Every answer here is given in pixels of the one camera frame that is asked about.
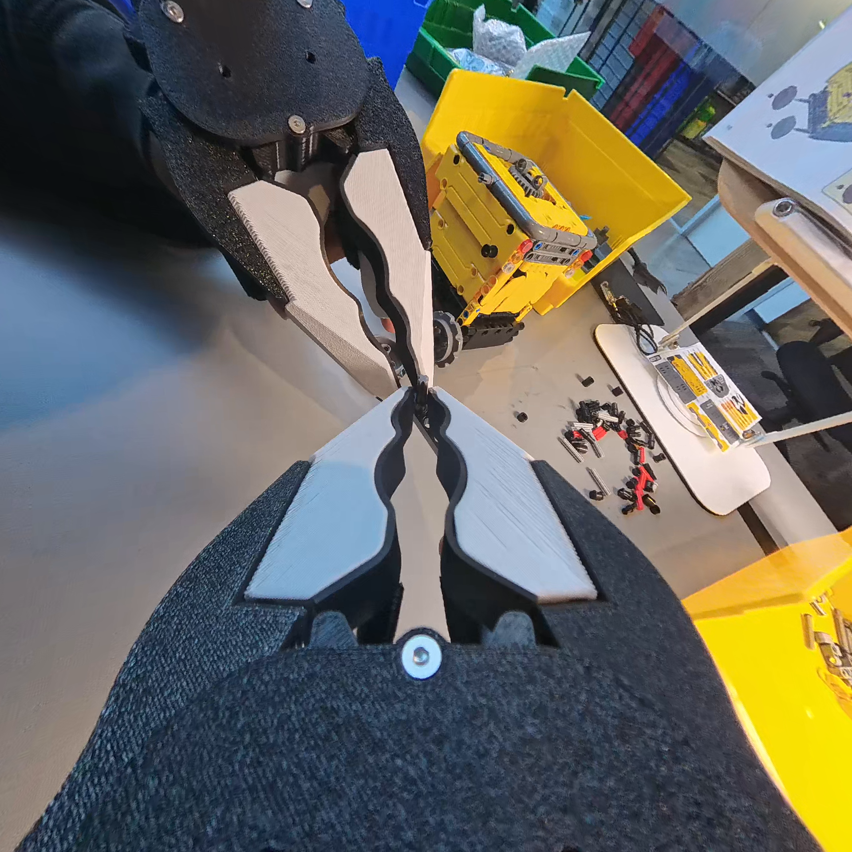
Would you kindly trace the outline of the building instruction booklet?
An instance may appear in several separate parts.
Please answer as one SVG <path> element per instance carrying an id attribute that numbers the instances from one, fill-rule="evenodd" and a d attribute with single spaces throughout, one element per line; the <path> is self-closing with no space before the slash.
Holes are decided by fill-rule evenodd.
<path id="1" fill-rule="evenodd" d="M 706 140 L 850 243 L 850 9 L 741 101 Z"/>

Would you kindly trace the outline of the yellow toy brick vehicle model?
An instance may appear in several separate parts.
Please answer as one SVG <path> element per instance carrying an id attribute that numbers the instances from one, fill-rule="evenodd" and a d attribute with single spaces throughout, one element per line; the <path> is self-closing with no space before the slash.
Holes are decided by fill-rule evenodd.
<path id="1" fill-rule="evenodd" d="M 512 342 L 598 240 L 533 160 L 469 131 L 429 177 L 434 359 L 445 367 L 463 350 Z"/>

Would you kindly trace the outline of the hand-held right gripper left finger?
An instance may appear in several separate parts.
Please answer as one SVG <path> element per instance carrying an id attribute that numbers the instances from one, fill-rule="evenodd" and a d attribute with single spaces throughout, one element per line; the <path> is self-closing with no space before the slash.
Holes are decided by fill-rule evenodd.
<path id="1" fill-rule="evenodd" d="M 379 608 L 401 557 L 391 497 L 406 473 L 415 393 L 398 389 L 321 447 L 247 585 L 247 600 Z"/>

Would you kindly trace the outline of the pile of black brick parts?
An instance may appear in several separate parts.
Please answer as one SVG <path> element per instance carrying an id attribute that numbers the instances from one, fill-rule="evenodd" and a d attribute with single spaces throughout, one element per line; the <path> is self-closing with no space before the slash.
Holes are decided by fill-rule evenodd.
<path id="1" fill-rule="evenodd" d="M 620 385 L 587 371 L 568 377 L 556 439 L 580 468 L 582 495 L 614 521 L 658 518 L 669 461 L 658 435 Z"/>

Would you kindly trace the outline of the black office chair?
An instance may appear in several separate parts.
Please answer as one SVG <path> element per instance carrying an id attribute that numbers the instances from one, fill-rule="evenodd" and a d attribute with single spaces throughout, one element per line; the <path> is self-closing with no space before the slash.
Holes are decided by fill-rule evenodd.
<path id="1" fill-rule="evenodd" d="M 792 421 L 804 424 L 850 415 L 850 394 L 815 344 L 801 340 L 784 343 L 776 358 L 781 372 L 763 371 L 761 377 L 776 385 L 785 403 L 761 414 L 766 432 L 780 430 Z"/>

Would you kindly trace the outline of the pile of assorted brick beams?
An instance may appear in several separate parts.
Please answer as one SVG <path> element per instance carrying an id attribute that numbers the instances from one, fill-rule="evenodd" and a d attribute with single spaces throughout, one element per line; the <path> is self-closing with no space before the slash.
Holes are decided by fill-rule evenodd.
<path id="1" fill-rule="evenodd" d="M 809 664 L 838 699 L 851 699 L 850 620 L 836 604 L 832 591 L 812 598 L 801 615 Z"/>

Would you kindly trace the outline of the rack of coloured bins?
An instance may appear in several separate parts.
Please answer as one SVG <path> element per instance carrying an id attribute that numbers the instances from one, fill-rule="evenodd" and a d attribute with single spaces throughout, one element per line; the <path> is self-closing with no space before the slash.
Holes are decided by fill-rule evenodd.
<path id="1" fill-rule="evenodd" d="M 603 2 L 588 30 L 582 57 L 602 78 L 591 103 L 650 158 L 689 125 L 697 141 L 754 90 L 661 3 Z"/>

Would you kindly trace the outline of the dark wooden post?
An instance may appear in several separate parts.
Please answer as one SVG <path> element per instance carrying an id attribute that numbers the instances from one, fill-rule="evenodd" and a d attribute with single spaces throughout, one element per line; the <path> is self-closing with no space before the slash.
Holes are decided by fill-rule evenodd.
<path id="1" fill-rule="evenodd" d="M 695 324 L 710 327 L 710 321 L 704 322 L 705 317 L 710 314 L 716 321 L 723 321 L 759 297 L 765 296 L 788 277 L 787 271 L 771 260 L 759 262 L 726 290 L 720 291 L 711 299 L 705 298 L 697 310 L 673 328 L 668 338 L 676 339 Z"/>

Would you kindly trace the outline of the person's left forearm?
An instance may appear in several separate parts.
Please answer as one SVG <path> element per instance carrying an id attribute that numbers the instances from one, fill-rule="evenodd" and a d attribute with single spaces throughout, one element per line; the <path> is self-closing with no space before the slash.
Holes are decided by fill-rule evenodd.
<path id="1" fill-rule="evenodd" d="M 152 75 L 125 36 L 134 2 L 1 3 L 2 173 L 177 245 L 206 237 L 140 109 Z"/>

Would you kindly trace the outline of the grey desk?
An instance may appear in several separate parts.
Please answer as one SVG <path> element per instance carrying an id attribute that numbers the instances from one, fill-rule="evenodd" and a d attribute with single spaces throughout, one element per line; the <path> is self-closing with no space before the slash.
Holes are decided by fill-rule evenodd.
<path id="1" fill-rule="evenodd" d="M 250 603 L 306 462 L 101 402 L 2 463 L 2 850 L 812 850 L 670 587 L 545 462 L 592 602 L 403 642 Z"/>

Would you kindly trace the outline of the blue storage bin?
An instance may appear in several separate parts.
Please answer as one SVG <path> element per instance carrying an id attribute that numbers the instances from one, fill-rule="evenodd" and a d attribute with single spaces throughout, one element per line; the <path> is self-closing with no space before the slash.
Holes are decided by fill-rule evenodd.
<path id="1" fill-rule="evenodd" d="M 365 55 L 377 57 L 395 89 L 430 1 L 343 1 L 349 26 Z"/>

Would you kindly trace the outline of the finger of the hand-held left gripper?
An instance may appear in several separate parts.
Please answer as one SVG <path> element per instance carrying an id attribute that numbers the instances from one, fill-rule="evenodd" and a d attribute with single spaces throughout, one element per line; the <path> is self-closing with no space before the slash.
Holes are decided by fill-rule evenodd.
<path id="1" fill-rule="evenodd" d="M 377 300 L 389 315 L 400 360 L 414 386 L 434 381 L 431 255 L 422 245 L 391 154 L 357 154 L 341 184 L 369 262 L 376 261 Z"/>
<path id="2" fill-rule="evenodd" d="M 229 201 L 287 299 L 286 314 L 373 395 L 398 388 L 386 354 L 363 325 L 359 302 L 336 278 L 309 200 L 269 181 L 229 193 Z"/>

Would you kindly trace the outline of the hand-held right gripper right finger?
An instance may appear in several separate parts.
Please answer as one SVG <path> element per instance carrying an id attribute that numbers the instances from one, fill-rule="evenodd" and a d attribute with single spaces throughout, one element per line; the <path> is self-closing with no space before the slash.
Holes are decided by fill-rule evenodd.
<path id="1" fill-rule="evenodd" d="M 533 604 L 596 600 L 533 457 L 445 390 L 430 392 L 430 426 L 449 553 Z"/>

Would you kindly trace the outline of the yellow printed sticker sheet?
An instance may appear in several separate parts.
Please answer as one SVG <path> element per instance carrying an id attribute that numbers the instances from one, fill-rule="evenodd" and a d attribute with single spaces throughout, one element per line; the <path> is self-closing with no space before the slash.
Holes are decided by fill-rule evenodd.
<path id="1" fill-rule="evenodd" d="M 763 434 L 761 416 L 702 343 L 658 347 L 645 355 L 657 389 L 688 429 L 721 452 Z"/>

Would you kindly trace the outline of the yellow storage bin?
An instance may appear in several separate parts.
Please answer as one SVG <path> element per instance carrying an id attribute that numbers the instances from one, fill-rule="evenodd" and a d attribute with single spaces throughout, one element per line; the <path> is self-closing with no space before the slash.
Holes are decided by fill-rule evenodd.
<path id="1" fill-rule="evenodd" d="M 532 311 L 540 315 L 559 308 L 690 199 L 581 94 L 456 70 L 422 137 L 429 203 L 437 194 L 430 169 L 460 131 L 533 160 L 597 237 L 598 246 L 583 271 L 566 283 L 551 285 L 534 304 Z"/>
<path id="2" fill-rule="evenodd" d="M 851 699 L 809 664 L 801 615 L 850 620 L 851 529 L 792 544 L 682 600 L 769 775 L 825 850 L 851 849 Z"/>

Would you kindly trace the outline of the green storage bin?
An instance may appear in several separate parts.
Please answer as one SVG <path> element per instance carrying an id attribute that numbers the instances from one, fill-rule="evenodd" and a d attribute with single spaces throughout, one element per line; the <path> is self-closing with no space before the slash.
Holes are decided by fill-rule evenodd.
<path id="1" fill-rule="evenodd" d="M 510 1 L 434 1 L 420 27 L 414 46 L 406 59 L 406 67 L 420 83 L 438 98 L 449 74 L 459 68 L 451 55 L 453 49 L 471 49 L 474 11 L 485 6 L 486 17 L 502 20 L 520 27 L 527 47 L 552 37 L 531 11 Z M 565 91 L 578 91 L 587 101 L 592 101 L 602 89 L 604 79 L 583 59 L 575 58 L 565 71 L 552 71 L 534 66 L 527 79 L 561 87 Z"/>

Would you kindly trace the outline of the white plastic bag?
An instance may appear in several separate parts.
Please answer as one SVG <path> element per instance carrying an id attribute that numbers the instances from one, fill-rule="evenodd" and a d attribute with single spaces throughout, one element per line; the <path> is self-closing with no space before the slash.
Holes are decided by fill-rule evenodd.
<path id="1" fill-rule="evenodd" d="M 473 13 L 472 48 L 449 48 L 447 52 L 464 70 L 532 79 L 535 67 L 567 72 L 590 36 L 590 32 L 581 32 L 567 37 L 549 37 L 528 48 L 520 27 L 488 18 L 482 4 Z"/>

